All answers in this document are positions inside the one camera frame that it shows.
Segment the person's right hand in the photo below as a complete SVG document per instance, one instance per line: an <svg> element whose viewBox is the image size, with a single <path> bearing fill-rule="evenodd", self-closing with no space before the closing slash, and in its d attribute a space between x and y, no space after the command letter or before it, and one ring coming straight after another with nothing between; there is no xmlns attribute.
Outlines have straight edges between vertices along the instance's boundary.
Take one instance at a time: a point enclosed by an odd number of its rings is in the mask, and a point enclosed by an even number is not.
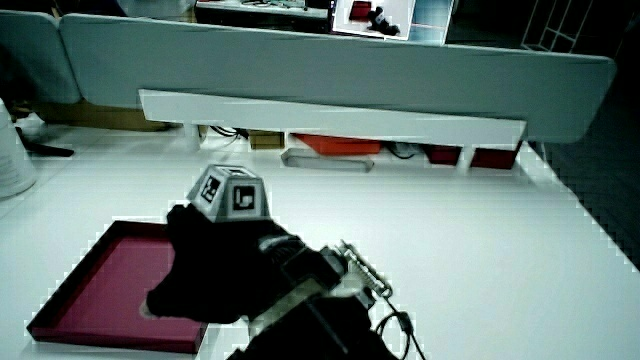
<svg viewBox="0 0 640 360"><path fill-rule="evenodd" d="M279 225L263 179L243 166L208 166L166 219L174 260L147 292L145 317L253 319L297 288L334 288L347 270L336 251L314 250Z"/></svg>

